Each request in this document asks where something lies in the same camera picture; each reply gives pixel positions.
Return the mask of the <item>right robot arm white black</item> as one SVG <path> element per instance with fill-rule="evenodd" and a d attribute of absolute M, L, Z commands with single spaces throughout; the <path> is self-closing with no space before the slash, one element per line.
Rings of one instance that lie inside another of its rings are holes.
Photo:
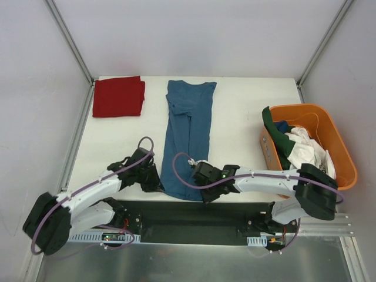
<path fill-rule="evenodd" d="M 205 203 L 223 194 L 263 192 L 286 197 L 268 204 L 264 215 L 252 219 L 255 229 L 275 234 L 302 217 L 332 221 L 340 199 L 337 183 L 311 164 L 291 170 L 251 170 L 228 164 L 222 169 L 205 160 L 188 161 L 193 169 L 195 188 L 201 191 Z"/>

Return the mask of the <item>teal blue t shirt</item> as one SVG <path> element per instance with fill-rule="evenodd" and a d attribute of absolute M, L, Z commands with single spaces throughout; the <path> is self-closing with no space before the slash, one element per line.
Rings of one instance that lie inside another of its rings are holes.
<path fill-rule="evenodd" d="M 175 175 L 193 184 L 192 169 L 186 153 L 195 160 L 206 160 L 209 155 L 212 124 L 213 95 L 216 82 L 191 85 L 183 80 L 170 80 L 167 85 L 169 119 L 163 151 L 160 180 L 169 196 L 194 202 L 202 201 L 201 192 L 183 184 Z"/>

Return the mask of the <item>white t shirt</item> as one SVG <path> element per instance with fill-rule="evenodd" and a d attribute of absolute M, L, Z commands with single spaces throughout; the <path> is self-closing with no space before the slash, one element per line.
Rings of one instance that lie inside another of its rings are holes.
<path fill-rule="evenodd" d="M 294 127 L 285 135 L 294 142 L 292 151 L 287 156 L 291 169 L 300 169 L 302 164 L 309 163 L 332 179 L 336 179 L 336 171 L 329 151 L 324 150 L 315 139 L 309 137 L 305 128 Z"/>

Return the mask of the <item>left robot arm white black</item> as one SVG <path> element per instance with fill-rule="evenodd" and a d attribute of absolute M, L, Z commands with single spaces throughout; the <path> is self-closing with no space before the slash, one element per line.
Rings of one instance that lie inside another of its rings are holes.
<path fill-rule="evenodd" d="M 96 226 L 119 228 L 125 209 L 113 198 L 115 193 L 135 183 L 145 192 L 164 190 L 153 157 L 153 152 L 139 147 L 130 157 L 110 164 L 97 180 L 72 193 L 41 194 L 22 226 L 32 240 L 33 253 L 52 255 L 70 237 Z"/>

